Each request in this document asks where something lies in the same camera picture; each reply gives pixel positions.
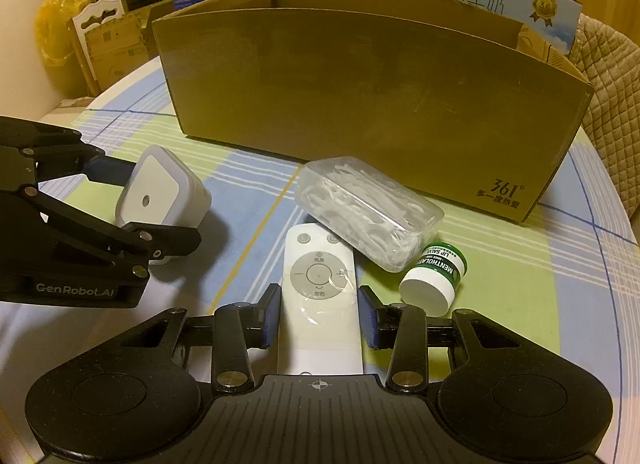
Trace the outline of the plaid tablecloth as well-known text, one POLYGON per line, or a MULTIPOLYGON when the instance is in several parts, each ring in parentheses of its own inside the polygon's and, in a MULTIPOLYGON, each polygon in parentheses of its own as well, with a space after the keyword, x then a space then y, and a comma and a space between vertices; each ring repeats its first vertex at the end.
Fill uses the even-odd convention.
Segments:
MULTIPOLYGON (((84 139, 137 161, 162 146, 188 165, 212 198, 202 242, 153 268, 132 309, 1 307, 1 458, 33 463, 41 451, 24 401, 40 375, 158 312, 194 316, 254 302, 296 256, 307 214, 297 206, 300 165, 183 135, 159 60, 94 100, 75 120, 84 139)), ((357 280, 383 302, 431 311, 472 309, 582 366, 608 388, 613 419, 599 449, 608 463, 639 458, 639 243, 591 142, 578 132, 526 221, 512 224, 442 206, 436 241, 451 245, 457 285, 424 293, 414 270, 389 273, 357 256, 357 280)))

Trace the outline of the open brown cardboard box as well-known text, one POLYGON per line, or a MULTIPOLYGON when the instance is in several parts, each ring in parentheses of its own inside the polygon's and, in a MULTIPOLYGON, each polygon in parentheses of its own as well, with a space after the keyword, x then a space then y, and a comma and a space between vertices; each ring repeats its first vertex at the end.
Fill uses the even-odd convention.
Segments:
POLYGON ((525 24, 456 0, 206 0, 155 21, 182 131, 523 221, 593 89, 525 24))

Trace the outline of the white square night light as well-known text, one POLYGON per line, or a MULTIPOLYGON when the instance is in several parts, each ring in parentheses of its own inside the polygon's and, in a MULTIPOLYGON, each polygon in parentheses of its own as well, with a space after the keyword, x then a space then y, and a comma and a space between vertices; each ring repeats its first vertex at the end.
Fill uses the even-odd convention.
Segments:
POLYGON ((115 222, 198 228, 212 196, 178 156, 152 144, 137 161, 115 207, 115 222))

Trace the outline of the yellow plastic bag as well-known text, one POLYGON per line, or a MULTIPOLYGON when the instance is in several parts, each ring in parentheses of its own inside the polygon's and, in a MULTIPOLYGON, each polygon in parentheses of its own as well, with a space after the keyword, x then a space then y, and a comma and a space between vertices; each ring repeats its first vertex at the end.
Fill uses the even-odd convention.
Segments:
POLYGON ((38 56, 47 68, 66 65, 73 54, 67 23, 94 0, 45 0, 34 23, 38 56))

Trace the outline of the beige quilted chair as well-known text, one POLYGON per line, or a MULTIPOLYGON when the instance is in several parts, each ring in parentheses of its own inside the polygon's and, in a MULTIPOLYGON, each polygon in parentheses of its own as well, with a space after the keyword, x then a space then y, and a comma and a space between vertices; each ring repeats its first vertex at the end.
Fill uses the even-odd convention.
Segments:
POLYGON ((582 128, 632 216, 639 208, 639 46, 582 14, 570 60, 594 89, 582 128))

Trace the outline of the clear floss pick box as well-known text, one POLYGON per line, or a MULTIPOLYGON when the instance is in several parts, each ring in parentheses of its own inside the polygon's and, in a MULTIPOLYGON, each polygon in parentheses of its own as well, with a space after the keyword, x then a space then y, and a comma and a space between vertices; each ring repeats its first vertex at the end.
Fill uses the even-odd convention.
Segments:
POLYGON ((444 211, 351 156, 306 163, 295 201, 382 269, 398 273, 434 238, 444 211))

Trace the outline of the white remote control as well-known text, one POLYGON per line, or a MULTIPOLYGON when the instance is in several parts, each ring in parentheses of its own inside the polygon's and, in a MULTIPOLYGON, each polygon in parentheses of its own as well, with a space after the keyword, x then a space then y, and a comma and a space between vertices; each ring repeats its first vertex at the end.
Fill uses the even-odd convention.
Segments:
POLYGON ((296 224, 286 234, 277 370, 363 372, 354 253, 320 224, 296 224))

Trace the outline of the brown cardboard box on floor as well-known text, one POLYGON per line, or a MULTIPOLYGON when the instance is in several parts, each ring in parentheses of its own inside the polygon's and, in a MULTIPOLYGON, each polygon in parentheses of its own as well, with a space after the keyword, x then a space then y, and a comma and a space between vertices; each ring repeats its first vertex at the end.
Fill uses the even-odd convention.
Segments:
POLYGON ((67 22, 90 96, 102 94, 158 55, 152 23, 173 11, 171 0, 132 11, 122 0, 98 0, 67 22))

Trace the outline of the green white balm jar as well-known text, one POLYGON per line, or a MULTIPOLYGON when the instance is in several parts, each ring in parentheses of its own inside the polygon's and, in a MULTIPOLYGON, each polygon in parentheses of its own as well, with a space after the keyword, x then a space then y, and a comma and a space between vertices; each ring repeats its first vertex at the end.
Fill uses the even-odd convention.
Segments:
POLYGON ((428 316, 442 317, 454 302, 467 271, 468 262, 461 250, 446 242, 433 242, 401 280, 400 297, 428 316))

